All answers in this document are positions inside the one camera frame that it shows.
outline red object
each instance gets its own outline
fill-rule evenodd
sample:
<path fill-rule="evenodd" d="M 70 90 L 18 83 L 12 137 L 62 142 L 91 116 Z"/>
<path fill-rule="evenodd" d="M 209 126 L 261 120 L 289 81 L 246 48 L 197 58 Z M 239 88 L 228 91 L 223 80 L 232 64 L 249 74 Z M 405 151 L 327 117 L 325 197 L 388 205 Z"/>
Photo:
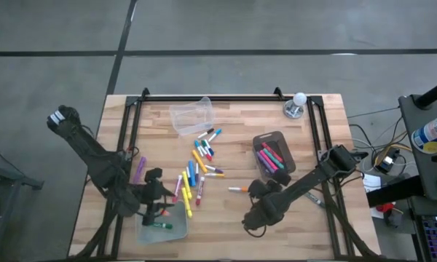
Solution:
<path fill-rule="evenodd" d="M 265 149 L 267 149 L 268 152 L 270 152 L 270 153 L 274 156 L 274 158 L 276 158 L 276 160 L 278 160 L 280 163 L 283 163 L 283 159 L 282 159 L 279 155 L 277 155 L 277 153 L 275 153 L 275 151 L 273 151 L 273 150 L 270 148 L 270 146 L 268 146 L 265 142 L 262 143 L 262 146 L 263 146 Z"/>
<path fill-rule="evenodd" d="M 385 213 L 388 210 L 392 210 L 395 207 L 394 204 L 392 203 L 387 203 L 387 204 L 383 204 L 383 205 L 378 205 L 376 206 L 377 211 Z"/>
<path fill-rule="evenodd" d="M 265 161 L 267 161 L 267 163 L 269 163 L 270 167 L 272 167 L 275 170 L 277 170 L 277 166 L 275 166 L 274 162 L 272 162 L 272 160 L 270 160 L 270 158 L 264 153 L 263 150 L 260 150 L 259 152 L 261 154 L 262 157 L 264 157 Z"/>

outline marker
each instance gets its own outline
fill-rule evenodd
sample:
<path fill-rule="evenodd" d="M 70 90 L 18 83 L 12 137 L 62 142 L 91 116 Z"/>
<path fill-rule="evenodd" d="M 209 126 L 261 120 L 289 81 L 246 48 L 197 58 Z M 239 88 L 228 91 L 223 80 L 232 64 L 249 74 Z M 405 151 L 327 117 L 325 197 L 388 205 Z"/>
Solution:
<path fill-rule="evenodd" d="M 319 207 L 326 208 L 326 205 L 319 198 L 317 198 L 315 195 L 311 194 L 310 192 L 307 192 L 304 195 Z"/>
<path fill-rule="evenodd" d="M 182 175 L 178 176 L 178 181 L 176 181 L 176 187 L 175 187 L 175 196 L 172 199 L 173 203 L 176 203 L 176 201 L 178 200 L 178 191 L 180 190 L 180 186 L 181 186 L 181 179 L 183 179 Z"/>
<path fill-rule="evenodd" d="M 209 161 L 212 161 L 212 156 L 210 155 L 209 151 L 204 149 L 204 152 L 205 152 L 205 157 L 207 157 Z"/>
<path fill-rule="evenodd" d="M 141 172 L 143 170 L 144 167 L 144 163 L 146 163 L 146 157 L 141 157 L 141 160 L 139 162 L 138 165 L 138 169 L 136 170 L 136 175 L 133 178 L 133 183 L 137 184 L 139 182 L 139 180 L 141 179 Z"/>
<path fill-rule="evenodd" d="M 277 166 L 275 166 L 275 164 L 272 162 L 272 160 L 270 160 L 270 158 L 262 151 L 260 150 L 259 152 L 261 154 L 262 157 L 264 157 L 265 161 L 267 161 L 269 163 L 269 165 L 273 168 L 273 170 L 277 170 Z"/>
<path fill-rule="evenodd" d="M 191 189 L 189 187 L 189 182 L 188 182 L 188 177 L 186 176 L 186 172 L 183 171 L 182 174 L 183 174 L 183 184 L 184 184 L 183 188 L 186 187 L 186 192 L 188 192 L 188 197 L 184 197 L 184 195 L 183 195 L 183 198 L 184 198 L 184 201 L 187 202 L 188 199 L 192 198 L 192 194 L 191 194 Z"/>
<path fill-rule="evenodd" d="M 210 171 L 217 172 L 219 174 L 223 174 L 224 173 L 224 171 L 220 170 L 219 168 L 211 167 L 211 166 L 208 166 L 208 165 L 206 165 L 205 168 L 209 169 Z"/>
<path fill-rule="evenodd" d="M 272 160 L 279 168 L 283 169 L 285 168 L 282 163 L 280 163 L 276 158 L 274 158 L 274 156 L 266 149 L 264 148 L 262 150 L 269 158 L 270 160 Z"/>
<path fill-rule="evenodd" d="M 228 191 L 234 191 L 234 192 L 248 192 L 247 187 L 240 187 L 240 188 L 228 188 Z"/>
<path fill-rule="evenodd" d="M 209 138 L 209 142 L 212 141 L 212 139 L 214 139 L 218 134 L 221 133 L 221 129 L 217 130 L 210 138 Z"/>
<path fill-rule="evenodd" d="M 269 170 L 269 172 L 271 172 L 272 174 L 275 173 L 275 170 L 270 166 L 270 164 L 265 161 L 264 157 L 262 157 L 261 154 L 256 153 L 257 158 L 259 159 L 259 161 L 267 168 L 267 170 Z"/>
<path fill-rule="evenodd" d="M 205 142 L 205 140 L 201 140 L 201 144 L 202 144 L 202 146 L 205 148 L 205 150 L 211 155 L 211 156 L 213 156 L 213 154 L 212 154 L 212 150 L 210 149 L 210 147 L 208 147 L 207 146 L 207 143 Z"/>
<path fill-rule="evenodd" d="M 159 222 L 153 222 L 153 224 L 151 224 L 150 226 L 152 227 L 157 227 L 160 229 L 172 229 L 173 225 L 169 224 L 169 223 L 159 223 Z"/>
<path fill-rule="evenodd" d="M 216 173 L 205 173 L 205 176 L 213 176 L 213 177 L 217 177 L 217 178 L 224 178 L 225 174 L 216 174 Z"/>
<path fill-rule="evenodd" d="M 192 211 L 191 211 L 191 207 L 189 206 L 189 200 L 188 200 L 189 196 L 188 197 L 186 196 L 186 189 L 184 187 L 181 188 L 181 193 L 183 193 L 184 207 L 186 208 L 186 213 L 188 213 L 188 218 L 192 218 Z"/>
<path fill-rule="evenodd" d="M 283 163 L 283 159 L 279 156 L 279 155 L 277 155 L 277 153 L 275 153 L 275 151 L 273 151 L 271 148 L 270 148 L 270 146 L 268 146 L 267 145 L 267 143 L 265 143 L 265 142 L 263 142 L 262 143 L 262 146 L 265 148 L 265 149 L 267 149 L 273 156 L 274 156 L 274 158 L 276 158 L 276 160 L 278 160 L 280 163 Z"/>
<path fill-rule="evenodd" d="M 210 134 L 210 133 L 212 133 L 212 132 L 213 132 L 213 128 L 210 128 L 209 130 L 207 130 L 207 132 L 204 132 L 204 133 L 200 134 L 200 135 L 197 137 L 197 139 L 201 139 L 201 138 L 205 137 L 206 135 L 208 135 L 208 134 Z"/>
<path fill-rule="evenodd" d="M 199 164 L 196 162 L 196 181 L 199 183 Z"/>
<path fill-rule="evenodd" d="M 194 176 L 194 167 L 192 165 L 192 160 L 189 160 L 189 179 L 191 181 L 191 186 L 196 186 L 196 177 Z"/>
<path fill-rule="evenodd" d="M 194 145 L 196 146 L 197 150 L 199 151 L 199 154 L 201 155 L 201 157 L 203 157 L 204 154 L 201 151 L 201 145 L 199 144 L 199 142 L 197 142 L 197 140 L 194 141 Z"/>
<path fill-rule="evenodd" d="M 197 197 L 196 197 L 196 205 L 201 204 L 202 191 L 204 190 L 204 182 L 205 182 L 205 178 L 201 177 L 201 181 L 199 182 L 199 191 L 197 192 Z"/>
<path fill-rule="evenodd" d="M 204 156 L 207 156 L 207 151 L 202 146 L 199 146 L 199 151 L 202 152 L 202 154 L 204 154 Z"/>
<path fill-rule="evenodd" d="M 210 152 L 210 154 L 213 156 L 213 150 L 212 150 L 212 148 L 210 147 L 209 142 L 208 142 L 207 140 L 204 140 L 204 142 L 205 142 L 205 145 L 209 148 L 209 152 Z"/>
<path fill-rule="evenodd" d="M 207 169 L 205 169 L 204 164 L 201 161 L 201 158 L 199 158 L 199 156 L 197 155 L 196 151 L 193 149 L 192 150 L 192 155 L 195 157 L 196 161 L 199 163 L 199 166 L 201 167 L 201 170 L 203 172 L 207 172 Z"/>
<path fill-rule="evenodd" d="M 168 212 L 167 210 L 163 210 L 163 211 L 160 213 L 160 215 L 163 215 L 163 216 L 170 216 L 171 214 L 170 214 L 170 212 Z"/>

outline blue marker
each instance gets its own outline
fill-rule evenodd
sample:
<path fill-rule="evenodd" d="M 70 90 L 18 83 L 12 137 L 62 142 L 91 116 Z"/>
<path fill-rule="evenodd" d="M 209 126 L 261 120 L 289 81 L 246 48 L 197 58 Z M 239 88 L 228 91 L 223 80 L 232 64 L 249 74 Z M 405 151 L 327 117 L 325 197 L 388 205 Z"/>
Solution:
<path fill-rule="evenodd" d="M 192 160 L 189 160 L 188 164 L 189 164 L 189 174 L 191 174 L 191 176 L 189 177 L 189 185 L 196 186 L 196 179 L 194 176 L 194 167 L 193 167 Z"/>
<path fill-rule="evenodd" d="M 209 142 L 211 142 L 212 141 L 212 139 L 214 139 L 218 134 L 220 134 L 221 133 L 221 128 L 220 129 L 218 129 L 216 132 L 215 132 L 215 134 L 213 134 L 210 138 L 209 138 Z"/>
<path fill-rule="evenodd" d="M 202 153 L 202 150 L 201 150 L 201 145 L 199 144 L 199 142 L 197 142 L 197 140 L 194 141 L 194 146 L 196 146 L 196 148 L 199 151 L 199 154 L 201 155 L 201 157 L 204 157 L 204 154 Z"/>

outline green marker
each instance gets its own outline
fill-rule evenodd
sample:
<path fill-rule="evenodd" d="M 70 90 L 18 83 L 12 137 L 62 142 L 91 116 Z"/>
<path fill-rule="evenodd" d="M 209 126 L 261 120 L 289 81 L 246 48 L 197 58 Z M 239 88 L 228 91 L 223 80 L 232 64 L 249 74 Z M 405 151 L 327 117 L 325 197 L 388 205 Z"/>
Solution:
<path fill-rule="evenodd" d="M 158 227 L 158 228 L 161 228 L 161 229 L 172 229 L 173 228 L 173 225 L 169 224 L 169 223 L 153 222 L 153 224 L 151 226 Z"/>
<path fill-rule="evenodd" d="M 282 163 L 280 163 L 276 158 L 274 158 L 274 156 L 267 150 L 264 148 L 264 153 L 279 167 L 279 168 L 285 168 Z"/>

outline purple marker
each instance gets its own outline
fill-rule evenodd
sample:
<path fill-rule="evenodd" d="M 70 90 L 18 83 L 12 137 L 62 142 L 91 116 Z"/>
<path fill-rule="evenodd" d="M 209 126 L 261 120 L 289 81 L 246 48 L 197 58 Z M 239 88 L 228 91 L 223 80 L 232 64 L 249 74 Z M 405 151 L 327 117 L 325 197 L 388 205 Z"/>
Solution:
<path fill-rule="evenodd" d="M 275 172 L 275 170 L 270 166 L 270 164 L 267 161 L 265 161 L 264 157 L 262 157 L 261 154 L 256 153 L 256 156 L 261 161 L 261 163 L 264 164 L 267 170 L 269 170 L 269 172 L 271 172 L 272 174 Z"/>
<path fill-rule="evenodd" d="M 141 179 L 141 171 L 143 170 L 144 163 L 146 163 L 146 157 L 143 156 L 143 157 L 141 157 L 141 160 L 140 160 L 139 165 L 138 165 L 138 169 L 136 170 L 136 174 L 134 175 L 134 178 L 133 178 L 134 184 L 139 183 L 139 179 Z"/>

